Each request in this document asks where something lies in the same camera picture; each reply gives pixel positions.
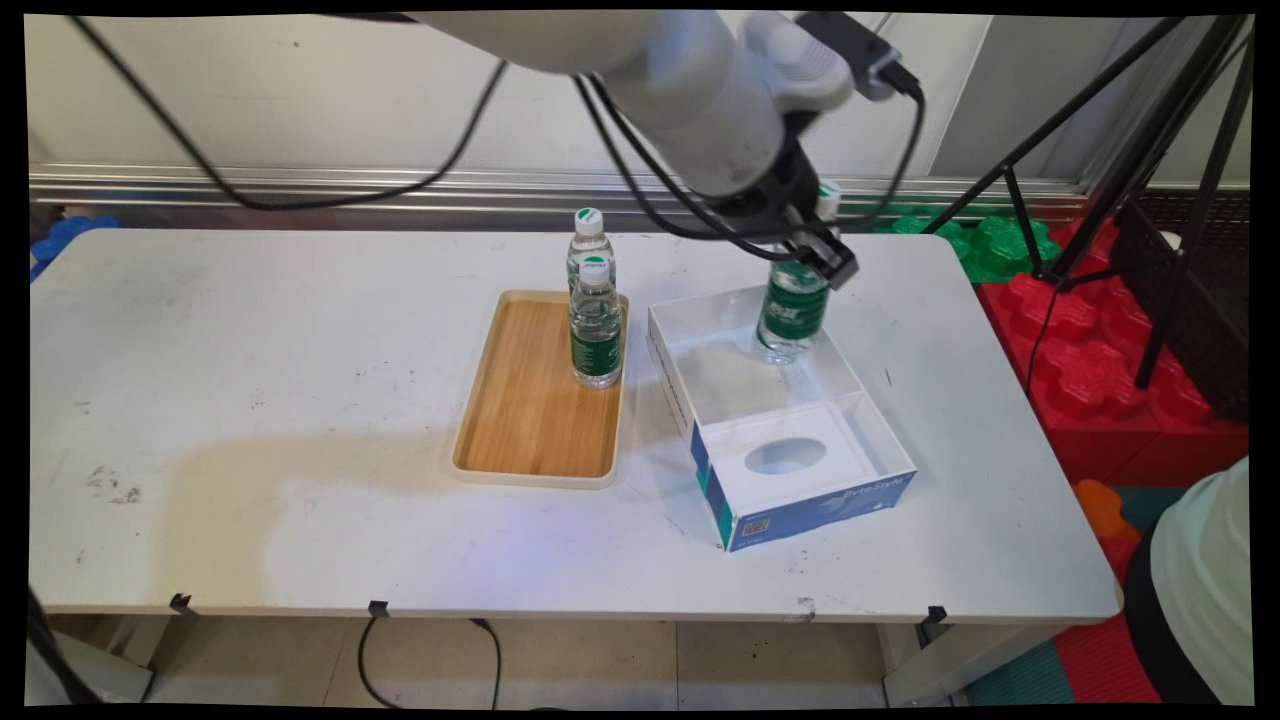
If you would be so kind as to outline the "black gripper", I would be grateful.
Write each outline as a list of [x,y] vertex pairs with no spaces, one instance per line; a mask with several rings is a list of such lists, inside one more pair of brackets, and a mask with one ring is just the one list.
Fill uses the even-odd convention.
[[[783,142],[771,168],[746,190],[708,200],[718,224],[709,237],[745,252],[800,252],[804,265],[840,290],[858,274],[859,264],[841,237],[841,201],[818,200],[818,176],[800,142],[817,118],[815,111],[783,115]],[[822,229],[810,228],[819,222]]]

